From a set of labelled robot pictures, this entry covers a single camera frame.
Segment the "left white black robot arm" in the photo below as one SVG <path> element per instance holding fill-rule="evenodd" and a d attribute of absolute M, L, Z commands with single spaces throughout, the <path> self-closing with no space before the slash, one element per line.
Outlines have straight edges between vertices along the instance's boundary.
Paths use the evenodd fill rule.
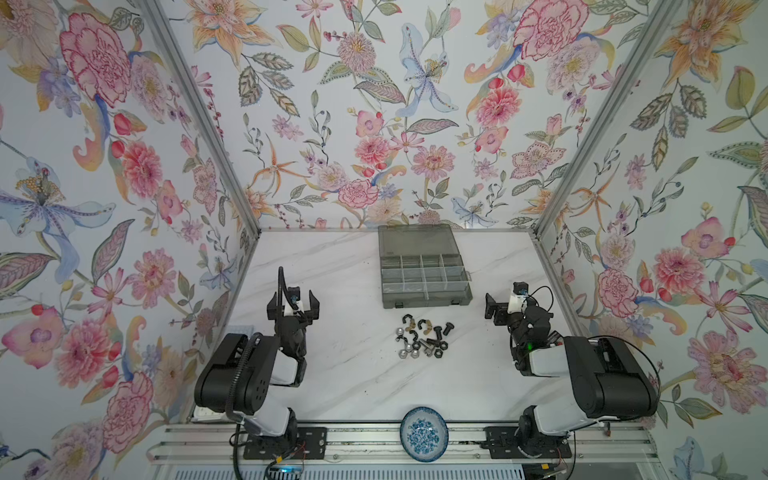
<path fill-rule="evenodd" d="M 294 411 L 269 396 L 271 387 L 300 386 L 307 368 L 307 328 L 320 316 L 320 302 L 290 287 L 267 305 L 275 333 L 224 336 L 199 375 L 194 389 L 197 407 L 222 414 L 247 434 L 294 442 Z"/>

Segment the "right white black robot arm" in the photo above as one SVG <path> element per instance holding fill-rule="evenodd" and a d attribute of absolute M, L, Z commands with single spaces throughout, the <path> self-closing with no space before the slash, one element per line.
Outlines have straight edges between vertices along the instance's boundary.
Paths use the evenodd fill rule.
<path fill-rule="evenodd" d="M 561 379 L 568 385 L 563 394 L 524 410 L 519 438 L 562 439 L 601 421 L 634 421 L 656 413 L 659 394 L 625 340 L 558 337 L 551 329 L 553 313 L 533 296 L 517 292 L 506 302 L 487 294 L 484 316 L 507 329 L 520 374 Z"/>

